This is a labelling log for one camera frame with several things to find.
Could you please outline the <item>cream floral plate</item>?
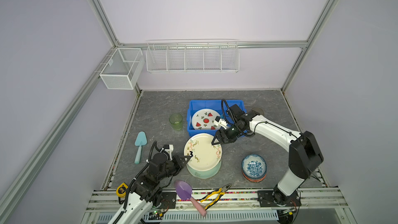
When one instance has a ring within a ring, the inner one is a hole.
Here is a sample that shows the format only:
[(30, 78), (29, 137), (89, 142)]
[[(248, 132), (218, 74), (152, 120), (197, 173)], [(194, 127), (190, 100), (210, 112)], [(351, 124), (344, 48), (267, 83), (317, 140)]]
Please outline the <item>cream floral plate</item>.
[(205, 172), (219, 164), (222, 157), (222, 147), (220, 144), (213, 145), (213, 139), (213, 135), (200, 133), (186, 142), (183, 154), (190, 157), (188, 162), (190, 168)]

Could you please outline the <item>watermelon pattern white plate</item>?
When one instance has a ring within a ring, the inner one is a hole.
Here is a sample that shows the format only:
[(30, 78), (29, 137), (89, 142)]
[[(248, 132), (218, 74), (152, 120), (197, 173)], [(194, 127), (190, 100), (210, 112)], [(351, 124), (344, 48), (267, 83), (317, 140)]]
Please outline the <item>watermelon pattern white plate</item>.
[(215, 123), (217, 117), (220, 117), (220, 114), (215, 110), (198, 110), (191, 118), (191, 125), (194, 130), (219, 130), (221, 126)]

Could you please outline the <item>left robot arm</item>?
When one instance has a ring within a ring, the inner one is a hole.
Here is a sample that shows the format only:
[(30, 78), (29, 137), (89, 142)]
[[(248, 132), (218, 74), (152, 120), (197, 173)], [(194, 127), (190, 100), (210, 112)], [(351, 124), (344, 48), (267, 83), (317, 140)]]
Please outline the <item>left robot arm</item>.
[(156, 141), (152, 144), (145, 166), (126, 187), (123, 203), (110, 224), (139, 224), (152, 207), (161, 204), (165, 188), (161, 181), (177, 176), (191, 159), (190, 155), (173, 155), (171, 148), (171, 145), (159, 148)]

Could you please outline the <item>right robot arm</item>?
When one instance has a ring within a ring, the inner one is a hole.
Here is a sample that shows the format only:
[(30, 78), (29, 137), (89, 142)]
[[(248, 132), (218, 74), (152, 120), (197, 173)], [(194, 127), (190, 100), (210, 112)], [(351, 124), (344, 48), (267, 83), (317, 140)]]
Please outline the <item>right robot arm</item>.
[(256, 111), (244, 112), (238, 105), (229, 106), (221, 100), (223, 114), (228, 114), (232, 122), (216, 118), (216, 131), (211, 144), (230, 144), (240, 136), (252, 138), (261, 135), (278, 144), (289, 154), (288, 170), (266, 199), (277, 206), (285, 206), (296, 198), (297, 189), (311, 177), (323, 163), (324, 157), (315, 136), (309, 132), (298, 132), (276, 124)]

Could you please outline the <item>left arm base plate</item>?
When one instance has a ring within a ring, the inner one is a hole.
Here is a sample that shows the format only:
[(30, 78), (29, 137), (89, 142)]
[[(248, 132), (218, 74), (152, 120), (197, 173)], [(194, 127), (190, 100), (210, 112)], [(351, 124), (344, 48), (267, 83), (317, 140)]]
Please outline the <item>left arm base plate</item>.
[(156, 198), (152, 209), (174, 209), (177, 203), (177, 193), (175, 191), (162, 192)]

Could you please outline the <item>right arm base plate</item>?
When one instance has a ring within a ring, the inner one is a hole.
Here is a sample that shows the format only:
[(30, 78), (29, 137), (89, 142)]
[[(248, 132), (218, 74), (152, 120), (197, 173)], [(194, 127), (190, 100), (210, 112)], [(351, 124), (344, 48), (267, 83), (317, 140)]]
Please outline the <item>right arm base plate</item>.
[(297, 190), (290, 196), (270, 189), (259, 190), (257, 194), (261, 207), (299, 207), (302, 205)]

